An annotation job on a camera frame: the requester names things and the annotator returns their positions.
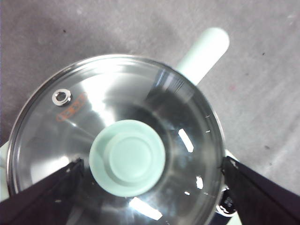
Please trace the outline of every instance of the cookware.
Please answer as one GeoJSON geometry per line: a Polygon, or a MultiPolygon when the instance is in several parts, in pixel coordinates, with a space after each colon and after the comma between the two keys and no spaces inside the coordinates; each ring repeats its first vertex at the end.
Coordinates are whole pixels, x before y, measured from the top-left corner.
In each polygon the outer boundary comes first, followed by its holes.
{"type": "Polygon", "coordinates": [[[14,125],[10,195],[81,158],[70,224],[208,223],[225,148],[218,117],[195,85],[228,46],[228,35],[210,28],[177,70],[111,54],[59,71],[14,125]]]}

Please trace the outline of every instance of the mint green handle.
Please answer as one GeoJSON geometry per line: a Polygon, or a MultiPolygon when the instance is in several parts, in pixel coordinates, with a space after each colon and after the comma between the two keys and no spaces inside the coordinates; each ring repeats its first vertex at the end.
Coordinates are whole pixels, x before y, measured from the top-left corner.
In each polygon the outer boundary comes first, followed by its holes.
{"type": "Polygon", "coordinates": [[[206,29],[177,66],[177,70],[197,85],[229,47],[229,37],[221,28],[206,29]]]}
{"type": "Polygon", "coordinates": [[[6,184],[6,157],[8,154],[8,142],[0,148],[0,202],[9,197],[6,184]]]}

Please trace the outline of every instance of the mint green knob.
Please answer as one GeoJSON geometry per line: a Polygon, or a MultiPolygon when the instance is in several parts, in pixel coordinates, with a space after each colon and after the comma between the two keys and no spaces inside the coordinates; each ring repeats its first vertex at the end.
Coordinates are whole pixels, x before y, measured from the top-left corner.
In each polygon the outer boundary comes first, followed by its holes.
{"type": "Polygon", "coordinates": [[[90,149],[90,170],[107,192],[132,197],[151,189],[165,166],[165,148],[154,129],[120,120],[103,129],[90,149]]]}

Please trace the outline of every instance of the metal rim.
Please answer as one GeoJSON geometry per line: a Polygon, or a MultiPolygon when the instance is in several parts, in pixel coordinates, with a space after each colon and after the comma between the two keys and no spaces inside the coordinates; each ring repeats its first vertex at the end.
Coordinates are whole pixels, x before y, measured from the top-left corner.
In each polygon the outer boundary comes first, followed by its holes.
{"type": "MultiPolygon", "coordinates": [[[[218,127],[218,131],[221,137],[221,153],[224,156],[225,155],[225,136],[224,136],[224,132],[223,132],[223,128],[221,126],[220,120],[217,116],[217,113],[215,112],[215,110],[211,107],[209,101],[207,100],[207,98],[200,92],[200,90],[198,89],[197,86],[193,85],[184,75],[182,75],[181,73],[179,73],[178,71],[176,71],[174,68],[161,63],[161,62],[157,62],[155,60],[152,59],[148,59],[142,56],[137,56],[137,55],[131,55],[131,54],[104,54],[104,55],[99,55],[99,56],[94,56],[94,57],[90,57],[87,59],[83,59],[80,61],[77,61],[75,63],[72,63],[70,65],[68,65],[67,67],[63,68],[62,70],[60,70],[59,72],[55,73],[53,76],[51,76],[48,80],[46,80],[44,83],[42,83],[31,95],[31,97],[27,100],[27,102],[25,103],[25,105],[23,106],[23,108],[21,109],[19,115],[17,116],[17,119],[15,120],[15,123],[13,125],[12,131],[10,133],[9,136],[9,145],[8,145],[8,152],[7,152],[7,167],[6,167],[6,180],[7,180],[7,187],[8,187],[8,192],[9,195],[15,195],[19,192],[18,187],[17,187],[17,183],[16,183],[16,178],[14,176],[13,173],[13,168],[12,168],[12,156],[13,156],[13,149],[14,149],[14,143],[15,143],[15,139],[17,137],[18,131],[20,129],[20,125],[23,121],[23,118],[26,116],[28,110],[30,109],[30,107],[32,106],[32,104],[34,103],[34,101],[37,99],[37,97],[39,96],[40,93],[42,93],[44,91],[44,89],[46,89],[47,87],[49,87],[54,81],[56,81],[57,79],[59,79],[60,77],[62,77],[63,75],[65,75],[66,73],[78,68],[79,66],[82,66],[84,64],[93,62],[93,61],[97,61],[100,59],[105,59],[105,58],[116,58],[116,57],[120,57],[120,58],[132,58],[132,59],[136,59],[136,60],[141,60],[150,64],[154,64],[154,65],[161,65],[164,66],[170,70],[172,70],[174,73],[176,73],[177,75],[181,76],[181,78],[183,80],[185,80],[185,82],[190,83],[191,86],[195,87],[195,91],[198,92],[199,95],[202,95],[203,98],[205,99],[208,107],[210,108],[213,116],[216,119],[217,122],[217,127],[218,127]]],[[[218,191],[218,195],[215,199],[214,202],[214,208],[216,207],[216,205],[218,204],[220,198],[221,198],[221,190],[223,188],[223,184],[224,184],[224,177],[223,175],[221,175],[220,177],[220,187],[219,187],[219,191],[218,191]]],[[[210,215],[208,216],[206,223],[208,224],[214,214],[214,208],[212,209],[210,215]]]]}

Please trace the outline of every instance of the gray carpet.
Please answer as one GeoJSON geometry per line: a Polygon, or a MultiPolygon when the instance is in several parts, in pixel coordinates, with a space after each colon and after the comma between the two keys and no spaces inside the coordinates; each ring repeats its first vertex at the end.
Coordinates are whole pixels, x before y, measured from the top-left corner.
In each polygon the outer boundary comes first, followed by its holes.
{"type": "Polygon", "coordinates": [[[199,88],[227,148],[300,194],[298,0],[3,0],[1,145],[28,97],[62,67],[104,53],[176,66],[210,26],[228,31],[231,46],[199,88]]]}

